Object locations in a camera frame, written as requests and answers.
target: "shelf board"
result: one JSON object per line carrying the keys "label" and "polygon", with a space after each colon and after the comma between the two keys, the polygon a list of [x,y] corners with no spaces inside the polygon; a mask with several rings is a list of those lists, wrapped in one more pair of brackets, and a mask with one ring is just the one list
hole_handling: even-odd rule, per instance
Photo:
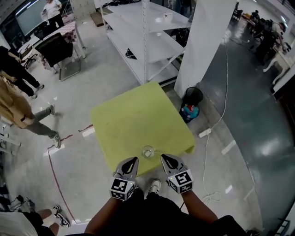
{"label": "shelf board", "polygon": [[[121,17],[114,13],[103,16],[105,21],[129,46],[137,59],[143,62],[143,36],[142,31],[130,26]],[[183,47],[165,32],[151,33],[147,36],[148,61],[156,62],[173,57],[183,51]]]}
{"label": "shelf board", "polygon": [[[142,2],[130,3],[126,5],[109,6],[109,10],[118,16],[122,17],[126,22],[135,27],[137,30],[142,31]],[[164,13],[173,13],[171,22],[164,20]],[[171,30],[178,28],[190,28],[191,23],[188,22],[185,16],[170,10],[169,8],[150,2],[148,21],[149,32],[160,32],[163,30]]]}
{"label": "shelf board", "polygon": [[[133,74],[136,76],[140,84],[144,83],[144,72],[143,72],[143,63],[139,60],[130,59],[125,57],[128,46],[120,38],[120,36],[115,31],[108,31],[107,36],[114,44],[116,49],[120,52],[121,56],[125,60],[126,64],[129,66]],[[159,69],[165,65],[168,60],[157,61],[154,63],[148,64],[148,76],[151,77],[154,73],[159,71]],[[161,73],[159,73],[153,81],[158,83],[174,78],[178,75],[178,70],[172,65],[169,64]]]}

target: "glossy floor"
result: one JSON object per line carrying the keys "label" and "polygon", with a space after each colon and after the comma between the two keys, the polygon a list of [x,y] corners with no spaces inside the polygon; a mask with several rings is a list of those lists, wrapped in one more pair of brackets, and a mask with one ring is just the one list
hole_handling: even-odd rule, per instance
{"label": "glossy floor", "polygon": [[[245,27],[243,19],[232,21],[225,33],[229,88],[224,121],[253,175],[266,233],[278,226],[295,197],[294,140],[270,91],[279,71],[272,67],[263,73],[268,63],[262,66],[249,51],[253,41],[247,41],[253,39]],[[226,91],[223,39],[200,88],[221,114]]]}
{"label": "glossy floor", "polygon": [[[49,149],[53,169],[61,192],[77,222],[85,222],[104,205],[109,198],[109,181],[112,171],[106,166],[103,154],[94,130],[85,127],[91,124],[89,110],[107,99],[139,86],[134,75],[106,37],[103,28],[96,28],[93,22],[80,22],[78,29],[83,39],[87,55],[82,60],[82,71],[64,82],[58,81],[58,75],[43,69],[38,62],[31,66],[31,73],[45,88],[38,92],[38,98],[32,100],[33,112],[45,109],[49,104],[56,105],[56,116],[49,116],[42,122],[58,130],[62,142],[61,149]],[[174,90],[166,88],[167,95],[179,108],[180,99]],[[200,104],[201,115],[189,124],[195,136],[194,154],[184,154],[183,160],[190,167],[194,179],[194,191],[200,197],[206,192],[203,185],[205,162],[205,144],[207,138],[198,138],[197,134],[216,122],[220,115],[208,99]],[[27,130],[13,127],[12,137],[19,139],[22,146],[14,149],[15,156],[5,156],[5,177],[11,192],[11,198],[21,194],[36,204],[36,209],[60,204],[67,217],[72,220],[55,183],[47,148],[52,145],[49,138],[37,136]],[[207,148],[205,184],[208,193],[215,194],[218,202],[211,201],[209,207],[219,216],[232,215],[244,228],[261,228],[258,198],[250,173],[233,137],[223,122],[210,135]],[[165,183],[162,168],[138,178],[139,185],[147,189],[153,178],[163,181],[160,194],[177,205],[182,204],[177,195]],[[75,227],[71,232],[79,231]],[[68,233],[62,229],[60,235]]]}

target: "yellow-green table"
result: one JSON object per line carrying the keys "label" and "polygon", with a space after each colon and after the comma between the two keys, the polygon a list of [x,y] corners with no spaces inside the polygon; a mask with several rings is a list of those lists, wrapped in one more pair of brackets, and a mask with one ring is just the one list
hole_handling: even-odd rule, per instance
{"label": "yellow-green table", "polygon": [[[195,139],[158,83],[146,83],[90,111],[106,162],[115,171],[122,160],[139,158],[137,176],[160,165],[160,154],[192,153]],[[144,146],[156,153],[146,159]]]}

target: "white marker cube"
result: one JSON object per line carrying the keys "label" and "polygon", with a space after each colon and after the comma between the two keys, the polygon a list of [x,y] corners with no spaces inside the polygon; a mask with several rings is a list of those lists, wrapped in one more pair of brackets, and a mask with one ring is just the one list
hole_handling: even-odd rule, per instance
{"label": "white marker cube", "polygon": [[113,198],[127,200],[133,193],[134,188],[135,182],[113,177],[110,195]]}
{"label": "white marker cube", "polygon": [[193,183],[194,179],[190,170],[186,170],[168,177],[169,186],[173,188],[178,194],[182,194],[193,189]]}

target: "gray pants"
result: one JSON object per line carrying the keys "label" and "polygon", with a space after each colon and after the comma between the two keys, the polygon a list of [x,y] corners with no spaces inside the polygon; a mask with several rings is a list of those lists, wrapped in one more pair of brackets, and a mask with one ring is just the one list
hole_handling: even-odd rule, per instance
{"label": "gray pants", "polygon": [[44,135],[48,136],[49,138],[54,138],[56,135],[56,131],[51,130],[46,125],[40,123],[40,120],[44,119],[50,114],[50,108],[46,108],[46,110],[40,111],[34,114],[35,121],[33,124],[28,125],[25,129],[37,134],[37,135]]}

